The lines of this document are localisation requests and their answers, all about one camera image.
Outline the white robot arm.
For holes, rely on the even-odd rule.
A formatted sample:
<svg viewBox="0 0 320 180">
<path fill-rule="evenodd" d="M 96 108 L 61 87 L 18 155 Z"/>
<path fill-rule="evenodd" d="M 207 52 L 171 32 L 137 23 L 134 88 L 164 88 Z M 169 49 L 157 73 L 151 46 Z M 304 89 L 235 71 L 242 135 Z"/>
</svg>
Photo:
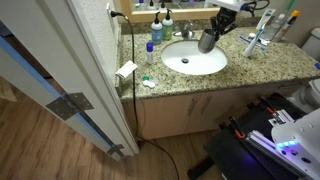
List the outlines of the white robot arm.
<svg viewBox="0 0 320 180">
<path fill-rule="evenodd" d="M 236 14 L 248 0 L 210 0 L 221 7 L 216 19 L 212 23 L 215 40 L 227 34 L 226 26 L 233 25 Z M 234 118 L 230 121 L 234 125 L 234 133 L 239 139 L 253 140 L 262 150 L 276 156 L 290 166 L 294 172 L 311 180 L 320 180 L 320 110 L 316 109 L 301 119 L 294 121 L 285 111 L 276 111 L 271 104 L 261 97 L 261 102 L 266 104 L 266 110 L 272 116 L 270 121 L 272 141 L 254 130 L 245 135 Z"/>
</svg>

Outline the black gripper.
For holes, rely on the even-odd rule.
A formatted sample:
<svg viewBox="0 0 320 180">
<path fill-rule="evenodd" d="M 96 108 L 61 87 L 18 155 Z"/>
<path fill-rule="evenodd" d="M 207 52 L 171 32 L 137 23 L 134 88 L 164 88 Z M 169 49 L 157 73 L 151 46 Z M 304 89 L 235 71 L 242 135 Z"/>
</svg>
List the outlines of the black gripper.
<svg viewBox="0 0 320 180">
<path fill-rule="evenodd" d="M 225 35 L 238 27 L 235 23 L 236 15 L 236 11 L 221 7 L 218 14 L 210 18 L 216 42 L 219 40 L 220 34 Z"/>
</svg>

